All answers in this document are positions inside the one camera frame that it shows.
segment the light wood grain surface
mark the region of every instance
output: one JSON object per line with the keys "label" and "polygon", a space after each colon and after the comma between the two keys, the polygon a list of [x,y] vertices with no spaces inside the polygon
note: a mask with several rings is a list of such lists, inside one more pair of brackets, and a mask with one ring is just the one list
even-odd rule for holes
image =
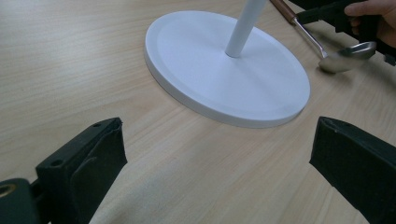
{"label": "light wood grain surface", "polygon": [[[257,27],[309,76],[292,122],[246,129],[207,119],[168,95],[144,59],[164,14],[237,18],[244,0],[0,1],[0,179],[35,166],[89,125],[123,121],[127,165],[92,223],[367,223],[308,161],[319,116],[396,145],[396,69],[377,53],[338,75],[267,3]],[[288,2],[296,11],[301,10]],[[356,44],[324,22],[307,26],[327,51]]]}

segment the ladle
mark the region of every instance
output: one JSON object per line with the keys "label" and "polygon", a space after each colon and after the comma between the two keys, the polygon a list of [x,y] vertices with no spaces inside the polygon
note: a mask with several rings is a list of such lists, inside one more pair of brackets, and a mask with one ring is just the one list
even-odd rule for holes
{"label": "ladle", "polygon": [[375,54],[376,43],[364,42],[335,53],[327,54],[320,43],[298,22],[297,15],[283,0],[271,0],[282,16],[292,25],[296,25],[320,51],[322,60],[319,67],[328,73],[340,73],[359,67]]}

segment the white round base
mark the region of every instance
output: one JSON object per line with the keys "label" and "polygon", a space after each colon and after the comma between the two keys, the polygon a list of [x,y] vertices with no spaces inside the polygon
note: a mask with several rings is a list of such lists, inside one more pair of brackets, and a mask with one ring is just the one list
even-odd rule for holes
{"label": "white round base", "polygon": [[220,122],[268,128],[305,107],[309,80],[282,44],[253,28],[239,58],[225,49],[237,20],[203,11],[160,17],[148,28],[146,63],[183,105]]}

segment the spoon handle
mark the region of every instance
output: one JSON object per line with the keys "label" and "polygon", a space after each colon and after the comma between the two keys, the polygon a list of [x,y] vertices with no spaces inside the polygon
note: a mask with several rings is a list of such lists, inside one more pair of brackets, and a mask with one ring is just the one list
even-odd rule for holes
{"label": "spoon handle", "polygon": [[294,24],[294,18],[297,15],[294,11],[283,1],[283,0],[270,0],[272,4],[276,7],[276,9],[282,14],[282,16],[288,21],[290,24]]}

